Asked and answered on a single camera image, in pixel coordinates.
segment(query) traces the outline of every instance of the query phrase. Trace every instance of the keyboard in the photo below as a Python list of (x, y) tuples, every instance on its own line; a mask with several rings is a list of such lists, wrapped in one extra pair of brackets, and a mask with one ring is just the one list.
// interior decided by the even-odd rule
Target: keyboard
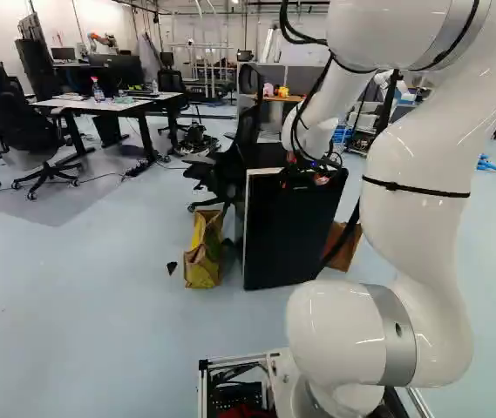
[(136, 98), (157, 98), (159, 93), (153, 93), (149, 90), (124, 90), (128, 96), (135, 96)]
[(54, 96), (54, 98), (61, 98), (62, 100), (73, 100), (75, 102), (80, 102), (86, 100), (84, 96), (79, 96), (78, 94), (60, 94), (59, 96)]

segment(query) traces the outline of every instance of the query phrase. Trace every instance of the bottle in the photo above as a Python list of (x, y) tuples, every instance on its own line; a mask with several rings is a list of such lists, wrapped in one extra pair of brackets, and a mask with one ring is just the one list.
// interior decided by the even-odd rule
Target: bottle
[(99, 78), (91, 77), (92, 80), (92, 96), (96, 102), (104, 102), (105, 101), (105, 93), (99, 86)]

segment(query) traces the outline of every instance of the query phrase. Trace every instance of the yellow paper bag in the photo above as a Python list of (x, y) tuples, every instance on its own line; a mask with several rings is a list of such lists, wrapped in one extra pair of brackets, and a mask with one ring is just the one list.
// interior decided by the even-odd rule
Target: yellow paper bag
[(223, 219), (222, 211), (195, 212), (192, 245), (184, 252), (186, 287), (209, 289), (220, 285)]

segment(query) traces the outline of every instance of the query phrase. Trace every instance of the blue object on floor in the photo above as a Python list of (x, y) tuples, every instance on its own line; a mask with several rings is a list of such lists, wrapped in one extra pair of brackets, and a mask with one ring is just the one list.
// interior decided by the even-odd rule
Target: blue object on floor
[(492, 170), (496, 172), (496, 165), (488, 161), (489, 158), (490, 157), (487, 154), (480, 154), (480, 158), (478, 160), (478, 164), (476, 165), (476, 169), (480, 171)]

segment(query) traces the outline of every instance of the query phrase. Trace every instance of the desk leg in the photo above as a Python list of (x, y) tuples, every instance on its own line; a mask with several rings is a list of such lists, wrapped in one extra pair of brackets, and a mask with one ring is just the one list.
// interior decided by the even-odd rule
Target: desk leg
[(149, 127), (146, 124), (145, 113), (137, 117), (139, 122), (139, 131), (141, 132), (141, 142), (143, 142), (143, 150), (145, 151), (145, 158), (149, 163), (153, 163), (157, 158), (157, 152), (153, 149), (153, 141), (149, 133)]
[(179, 109), (176, 109), (176, 104), (172, 99), (168, 100), (166, 114), (168, 115), (168, 137), (172, 143), (172, 148), (178, 147), (178, 115)]
[(81, 139), (81, 135), (79, 134), (79, 129), (77, 128), (77, 124), (75, 123), (75, 118), (71, 113), (67, 113), (65, 115), (65, 122), (67, 123), (67, 129), (70, 132), (71, 140), (73, 141), (73, 146), (75, 146), (75, 154), (72, 154), (62, 160), (58, 161), (56, 165), (64, 165), (73, 161), (77, 158), (84, 157), (90, 152), (94, 152), (95, 149), (93, 146), (89, 146), (85, 148), (83, 145), (83, 139)]

